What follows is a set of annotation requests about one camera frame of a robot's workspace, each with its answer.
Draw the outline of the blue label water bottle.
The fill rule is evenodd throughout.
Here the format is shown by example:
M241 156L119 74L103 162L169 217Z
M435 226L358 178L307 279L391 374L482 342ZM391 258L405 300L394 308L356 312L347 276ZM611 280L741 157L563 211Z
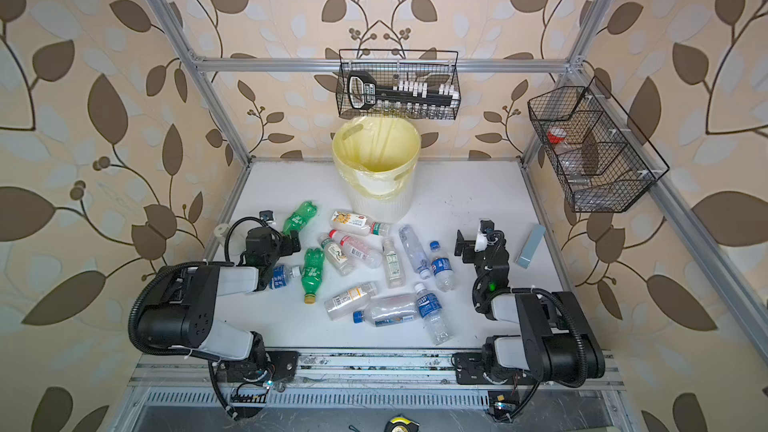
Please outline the blue label water bottle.
M449 292L456 285L451 263L438 241L432 241L429 247L430 266L436 286L442 292Z

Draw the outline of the blue label bottle front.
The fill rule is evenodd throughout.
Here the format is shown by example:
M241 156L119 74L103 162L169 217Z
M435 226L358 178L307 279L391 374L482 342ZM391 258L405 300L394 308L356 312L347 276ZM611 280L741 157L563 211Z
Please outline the blue label bottle front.
M419 282L414 286L416 307L434 345L441 345L451 339L452 334L437 295Z

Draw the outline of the clear bluish water bottle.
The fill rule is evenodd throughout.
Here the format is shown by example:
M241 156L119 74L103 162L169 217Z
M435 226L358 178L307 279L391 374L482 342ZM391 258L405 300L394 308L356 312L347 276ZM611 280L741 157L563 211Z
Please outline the clear bluish water bottle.
M414 229L404 225L399 229L399 238L413 271L423 280L432 276L430 262Z

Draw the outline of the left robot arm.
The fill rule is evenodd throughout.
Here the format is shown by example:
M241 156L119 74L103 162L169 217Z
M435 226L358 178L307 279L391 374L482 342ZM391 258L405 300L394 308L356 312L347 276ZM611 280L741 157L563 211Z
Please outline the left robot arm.
M267 289L278 262L301 251L300 233L279 232L245 217L226 228L225 260L162 267L140 292L129 313L132 345L153 356L192 356L211 362L244 362L265 368L270 359L262 336L215 317L218 300Z

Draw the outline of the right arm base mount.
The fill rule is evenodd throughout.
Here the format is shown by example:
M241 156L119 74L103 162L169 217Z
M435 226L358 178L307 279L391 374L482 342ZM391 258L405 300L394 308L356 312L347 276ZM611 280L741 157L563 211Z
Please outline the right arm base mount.
M481 352L457 352L451 357L459 385L507 385L519 376L517 369L495 365Z

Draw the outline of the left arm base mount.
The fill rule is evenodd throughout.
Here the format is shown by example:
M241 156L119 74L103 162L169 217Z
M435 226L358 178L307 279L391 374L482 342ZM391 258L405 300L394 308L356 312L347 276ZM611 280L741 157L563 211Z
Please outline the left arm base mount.
M299 352L267 349L263 360L223 361L213 366L215 377L226 383L291 381L298 371Z

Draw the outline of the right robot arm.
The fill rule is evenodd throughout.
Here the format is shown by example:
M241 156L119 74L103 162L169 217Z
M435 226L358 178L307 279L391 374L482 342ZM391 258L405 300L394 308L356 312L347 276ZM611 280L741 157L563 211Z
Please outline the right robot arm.
M505 234L493 221L482 219L474 239L456 235L454 255L474 267L471 286L475 312L518 328L516 335L486 339L483 373L488 381L505 381L513 372L526 372L537 382L578 388L606 371L606 359L575 295L524 286L514 272L528 272L543 242L545 229L534 226L519 252L507 250Z

